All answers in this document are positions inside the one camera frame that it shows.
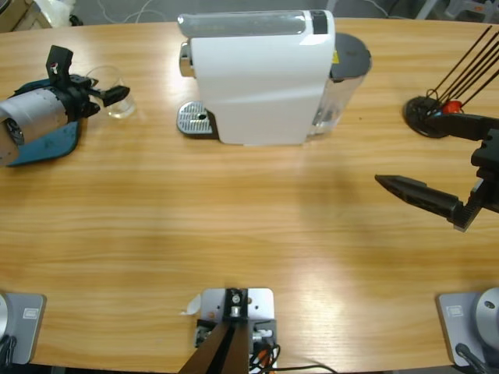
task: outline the sticker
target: sticker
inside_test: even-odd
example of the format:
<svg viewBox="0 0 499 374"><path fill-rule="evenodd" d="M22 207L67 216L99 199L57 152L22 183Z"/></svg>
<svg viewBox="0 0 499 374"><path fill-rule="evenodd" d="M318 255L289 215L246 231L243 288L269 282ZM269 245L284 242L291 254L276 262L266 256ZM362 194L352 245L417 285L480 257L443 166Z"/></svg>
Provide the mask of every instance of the sticker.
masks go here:
<svg viewBox="0 0 499 374"><path fill-rule="evenodd" d="M340 57L338 56L338 51L334 51L333 64L339 64L339 63L340 63Z"/></svg>
<svg viewBox="0 0 499 374"><path fill-rule="evenodd" d="M25 308L23 313L23 319L38 319L38 313L40 309Z"/></svg>
<svg viewBox="0 0 499 374"><path fill-rule="evenodd" d="M447 315L449 317L463 317L465 314L462 312L460 305L453 305L447 307Z"/></svg>

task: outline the blue base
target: blue base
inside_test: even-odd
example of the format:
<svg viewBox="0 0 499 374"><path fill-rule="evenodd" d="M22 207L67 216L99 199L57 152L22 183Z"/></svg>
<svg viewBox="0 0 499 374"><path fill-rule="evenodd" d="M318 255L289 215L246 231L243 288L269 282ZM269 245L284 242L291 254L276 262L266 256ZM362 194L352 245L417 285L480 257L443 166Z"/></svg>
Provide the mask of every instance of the blue base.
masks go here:
<svg viewBox="0 0 499 374"><path fill-rule="evenodd" d="M9 166L19 166L63 157L76 147L80 137L79 122L71 122L40 139L19 146L19 157Z"/></svg>

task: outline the silver motor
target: silver motor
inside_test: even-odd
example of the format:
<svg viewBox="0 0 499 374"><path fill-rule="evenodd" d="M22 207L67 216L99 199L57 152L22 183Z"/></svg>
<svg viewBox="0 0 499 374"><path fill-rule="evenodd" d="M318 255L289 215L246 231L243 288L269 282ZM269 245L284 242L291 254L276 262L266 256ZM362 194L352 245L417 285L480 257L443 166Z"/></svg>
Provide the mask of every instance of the silver motor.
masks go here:
<svg viewBox="0 0 499 374"><path fill-rule="evenodd" d="M64 126L68 117L55 94L40 88L1 101L0 123L0 166L4 166L19 156L18 146Z"/></svg>

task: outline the glass cup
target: glass cup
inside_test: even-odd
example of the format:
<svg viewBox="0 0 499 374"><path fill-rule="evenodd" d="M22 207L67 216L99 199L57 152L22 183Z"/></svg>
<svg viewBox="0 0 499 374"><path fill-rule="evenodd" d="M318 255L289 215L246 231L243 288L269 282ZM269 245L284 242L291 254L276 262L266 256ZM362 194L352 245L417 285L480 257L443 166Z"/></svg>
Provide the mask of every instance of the glass cup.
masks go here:
<svg viewBox="0 0 499 374"><path fill-rule="evenodd" d="M114 86L126 86L123 81L122 73L114 66L98 66L97 68L90 70L87 73L87 76L97 80L97 84L94 88L99 90L109 90ZM131 92L123 100L107 107L104 107L99 98L95 97L94 99L101 106L101 110L106 111L106 113L113 118L126 118L136 109L135 101Z"/></svg>

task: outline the wood grain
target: wood grain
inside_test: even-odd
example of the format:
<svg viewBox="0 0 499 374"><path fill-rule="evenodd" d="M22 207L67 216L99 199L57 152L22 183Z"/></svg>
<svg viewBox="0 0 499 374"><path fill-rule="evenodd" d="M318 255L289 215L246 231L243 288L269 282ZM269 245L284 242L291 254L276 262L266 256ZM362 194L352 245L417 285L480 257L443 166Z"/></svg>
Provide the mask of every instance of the wood grain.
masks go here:
<svg viewBox="0 0 499 374"><path fill-rule="evenodd" d="M374 175L403 174L466 199L478 143L426 139L402 122L483 25L339 19L373 69L340 125L303 146L244 147L176 130L197 99L179 75L173 23L3 34L0 97L45 77L51 44L72 72L115 65L138 112L88 122L75 152L0 170L0 288L48 298L34 361L173 372L193 353L204 288L274 290L281 365L342 372L449 363L435 297L497 285L497 215L466 234L410 207ZM497 116L497 84L467 108Z"/></svg>

